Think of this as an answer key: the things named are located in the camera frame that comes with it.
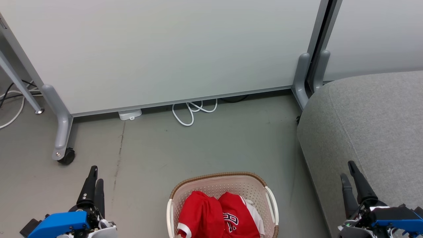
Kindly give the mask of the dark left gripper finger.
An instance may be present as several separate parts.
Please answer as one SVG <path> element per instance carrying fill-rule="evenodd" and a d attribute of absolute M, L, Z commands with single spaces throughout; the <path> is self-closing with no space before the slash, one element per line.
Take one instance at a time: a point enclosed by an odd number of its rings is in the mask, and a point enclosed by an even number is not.
<path fill-rule="evenodd" d="M 98 179 L 94 191 L 94 205 L 101 218 L 105 218 L 104 180 Z"/>
<path fill-rule="evenodd" d="M 94 205 L 97 170 L 97 166 L 91 166 L 89 174 L 83 184 L 83 188 L 81 189 L 80 195 L 78 196 L 78 207 Z"/>

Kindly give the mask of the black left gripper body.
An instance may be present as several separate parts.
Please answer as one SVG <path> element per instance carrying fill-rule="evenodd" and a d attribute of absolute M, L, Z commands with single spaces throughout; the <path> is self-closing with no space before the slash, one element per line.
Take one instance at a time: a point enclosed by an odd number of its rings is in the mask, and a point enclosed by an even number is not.
<path fill-rule="evenodd" d="M 86 208 L 77 208 L 73 206 L 69 212 L 86 211 L 88 228 L 85 229 L 71 229 L 68 232 L 68 238 L 117 238 L 117 225 L 111 221 L 106 220 L 100 210 L 94 205 Z"/>

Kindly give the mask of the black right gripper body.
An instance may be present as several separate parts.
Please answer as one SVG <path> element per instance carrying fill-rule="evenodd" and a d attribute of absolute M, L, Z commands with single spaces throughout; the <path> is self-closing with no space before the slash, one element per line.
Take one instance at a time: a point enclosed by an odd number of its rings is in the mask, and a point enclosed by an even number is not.
<path fill-rule="evenodd" d="M 339 238 L 387 238 L 387 228 L 374 228 L 370 225 L 370 210 L 376 207 L 385 207 L 386 204 L 379 200 L 374 200 L 375 207 L 369 207 L 365 200 L 358 204 L 356 200 L 346 200 L 343 202 L 347 220 L 338 227 Z"/>

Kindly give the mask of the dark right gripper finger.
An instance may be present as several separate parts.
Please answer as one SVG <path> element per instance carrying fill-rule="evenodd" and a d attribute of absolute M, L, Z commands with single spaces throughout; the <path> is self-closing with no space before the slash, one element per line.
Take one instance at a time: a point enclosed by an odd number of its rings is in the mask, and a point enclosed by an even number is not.
<path fill-rule="evenodd" d="M 368 183 L 365 176 L 358 169 L 358 166 L 355 164 L 354 161 L 348 161 L 348 168 L 350 170 L 350 175 L 354 179 L 354 183 L 358 193 L 358 203 L 364 206 L 376 206 L 379 199 L 370 184 Z"/>
<path fill-rule="evenodd" d="M 356 201 L 352 185 L 347 177 L 346 174 L 340 175 L 341 183 L 342 183 L 342 196 L 343 196 L 343 204 L 345 210 L 345 216 L 347 219 L 353 219 L 356 213 L 356 210 L 359 208 L 358 202 Z"/>

